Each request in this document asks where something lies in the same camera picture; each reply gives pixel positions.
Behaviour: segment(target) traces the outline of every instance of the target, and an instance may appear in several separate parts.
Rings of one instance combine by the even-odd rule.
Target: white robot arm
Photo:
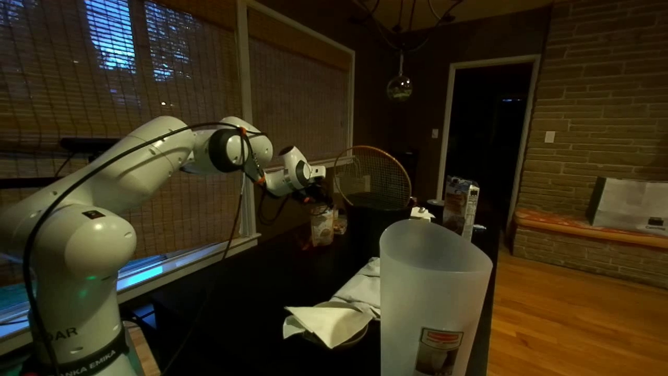
[[[294,146],[282,155],[283,166],[265,170],[272,156],[272,139],[237,117],[212,127],[157,117],[84,169],[0,209],[0,253],[20,258],[23,251],[33,289],[37,364],[57,374],[133,374],[114,289],[116,270],[135,251],[135,232],[123,215],[179,169],[242,169],[273,195],[304,195],[326,177]]]

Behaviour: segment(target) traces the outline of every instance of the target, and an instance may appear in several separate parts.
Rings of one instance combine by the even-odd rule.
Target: translucent plastic bin
[[[402,219],[380,236],[381,376],[467,370],[492,260],[454,232]]]

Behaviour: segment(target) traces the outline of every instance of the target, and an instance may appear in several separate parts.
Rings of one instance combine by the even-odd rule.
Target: black table
[[[490,249],[495,258],[496,243],[490,232],[478,234],[476,242]],[[327,300],[370,256],[350,245],[348,237],[337,237],[327,249],[302,251],[299,234],[283,234],[127,307],[155,307],[152,326],[146,324],[144,333],[163,370],[182,346],[168,374],[373,376],[380,374],[376,321],[362,341],[333,351],[304,336],[282,337],[282,321],[287,314],[283,307]],[[490,296],[492,288],[478,326],[470,374],[486,374]]]

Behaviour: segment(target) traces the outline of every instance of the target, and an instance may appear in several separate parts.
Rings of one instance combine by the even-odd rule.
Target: wooden floor
[[[490,376],[668,376],[668,289],[498,255]]]

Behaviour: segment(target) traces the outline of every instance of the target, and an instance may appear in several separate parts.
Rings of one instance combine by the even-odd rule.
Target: bench
[[[668,288],[668,237],[517,209],[514,255]]]

